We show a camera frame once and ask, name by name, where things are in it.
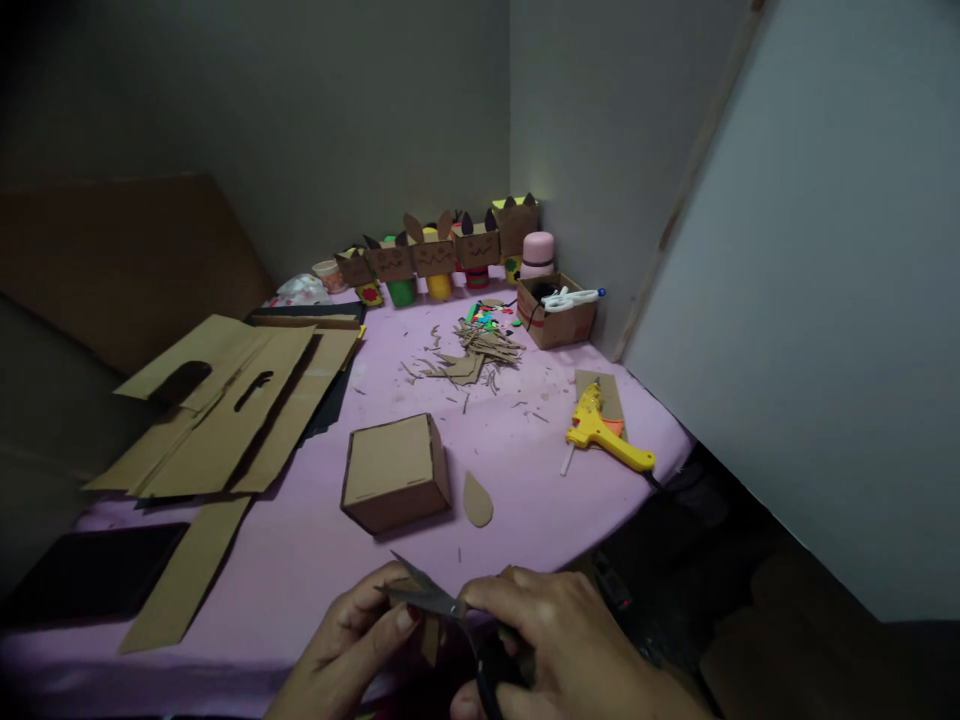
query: yellow paper roll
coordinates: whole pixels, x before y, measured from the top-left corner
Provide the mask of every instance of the yellow paper roll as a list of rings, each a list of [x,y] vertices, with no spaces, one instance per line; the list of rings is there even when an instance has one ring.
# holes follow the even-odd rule
[[[453,295],[453,286],[449,275],[430,275],[427,277],[427,293],[434,300],[446,300]]]

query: hand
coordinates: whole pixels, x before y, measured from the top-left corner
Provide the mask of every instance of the hand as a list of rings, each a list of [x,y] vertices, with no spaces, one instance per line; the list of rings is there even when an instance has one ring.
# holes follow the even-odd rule
[[[470,607],[516,628],[533,647],[533,688],[497,686],[506,720],[711,717],[677,680],[640,657],[580,573],[542,575],[509,567],[500,577],[472,580],[461,595]],[[507,645],[514,654],[516,648]],[[476,681],[460,688],[450,715],[486,717]]]
[[[333,601],[265,720],[355,717],[367,685],[416,628],[415,608],[387,611],[387,598],[376,589],[405,577],[403,566],[391,562]]]

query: white plastic bag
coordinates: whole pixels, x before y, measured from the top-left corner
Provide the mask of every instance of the white plastic bag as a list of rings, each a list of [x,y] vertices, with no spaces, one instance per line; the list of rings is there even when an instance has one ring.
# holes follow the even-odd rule
[[[280,301],[276,305],[333,305],[323,283],[306,273],[290,278],[277,288],[277,297]]]

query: cardboard cat figure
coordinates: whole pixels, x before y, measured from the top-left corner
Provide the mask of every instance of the cardboard cat figure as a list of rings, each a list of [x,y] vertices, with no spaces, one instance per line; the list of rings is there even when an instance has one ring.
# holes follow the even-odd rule
[[[373,276],[366,252],[361,246],[355,245],[343,252],[334,253],[333,257],[343,274],[344,281],[356,291],[357,297],[364,305],[376,307],[383,304],[380,285]]]
[[[453,294],[450,273],[457,269],[456,252],[450,239],[453,219],[449,210],[444,210],[437,227],[424,228],[420,221],[409,213],[403,216],[403,227],[413,241],[413,259],[417,274],[426,278],[427,292],[436,300],[446,300]]]
[[[370,259],[377,277],[387,284],[394,307],[413,305],[417,300],[417,283],[406,233],[389,236],[378,242],[364,235],[370,246]]]
[[[500,233],[493,210],[488,209],[483,221],[483,229],[474,228],[470,213],[463,213],[460,227],[455,227],[454,243],[457,248],[457,261],[467,276],[467,287],[479,290],[490,284],[487,267],[500,264]]]
[[[523,202],[517,204],[513,197],[503,201],[503,207],[493,207],[497,227],[500,228],[500,253],[507,272],[507,280],[516,284],[523,262],[523,239],[536,232],[540,222],[540,206],[533,193],[527,193]]]

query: yellow glue gun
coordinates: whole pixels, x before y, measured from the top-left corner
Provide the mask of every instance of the yellow glue gun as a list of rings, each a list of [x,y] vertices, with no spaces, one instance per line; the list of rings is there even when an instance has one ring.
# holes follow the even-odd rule
[[[635,472],[653,470],[656,458],[653,453],[637,450],[620,438],[607,423],[617,427],[617,423],[605,421],[600,414],[603,408],[603,394],[600,384],[593,382],[580,397],[577,409],[573,412],[573,427],[567,430],[567,442],[573,443],[580,449],[585,449],[591,443],[596,443]]]

